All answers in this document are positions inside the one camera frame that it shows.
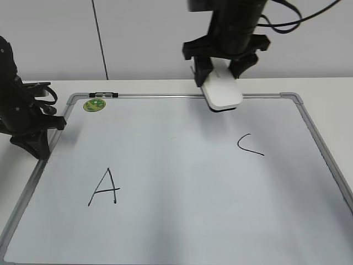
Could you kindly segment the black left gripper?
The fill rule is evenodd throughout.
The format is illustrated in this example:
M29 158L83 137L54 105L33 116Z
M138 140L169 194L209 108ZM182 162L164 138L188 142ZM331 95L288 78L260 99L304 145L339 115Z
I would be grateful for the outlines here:
M45 130L63 130L66 126L65 118L56 115L58 97L50 85L1 76L1 133L12 135L13 145L43 160L51 155Z

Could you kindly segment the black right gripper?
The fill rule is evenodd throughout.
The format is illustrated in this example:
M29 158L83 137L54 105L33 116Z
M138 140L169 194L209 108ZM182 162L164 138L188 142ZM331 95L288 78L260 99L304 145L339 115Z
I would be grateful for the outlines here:
M232 60L229 70L235 79L258 62L257 50L266 51L270 40L266 35L253 34L245 41L217 42L210 35L183 43L184 59L194 57L194 79L197 87L202 87L207 76L213 71L211 57Z

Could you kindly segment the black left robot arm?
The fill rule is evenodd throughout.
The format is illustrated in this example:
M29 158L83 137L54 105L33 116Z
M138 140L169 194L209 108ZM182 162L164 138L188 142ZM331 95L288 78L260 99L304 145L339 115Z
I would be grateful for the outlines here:
M39 160L50 156L48 130L63 130L57 116L58 97L50 82L23 83L18 76L10 43L1 37L1 133Z

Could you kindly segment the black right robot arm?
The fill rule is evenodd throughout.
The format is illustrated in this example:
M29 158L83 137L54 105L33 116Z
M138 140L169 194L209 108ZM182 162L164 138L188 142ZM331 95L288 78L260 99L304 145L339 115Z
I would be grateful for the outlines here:
M194 80L202 87L214 66L212 58L231 61L228 69L237 79L258 62L256 51L266 51L270 40L254 34L266 1L187 1L190 12L211 11L208 32L183 43L184 59L194 60Z

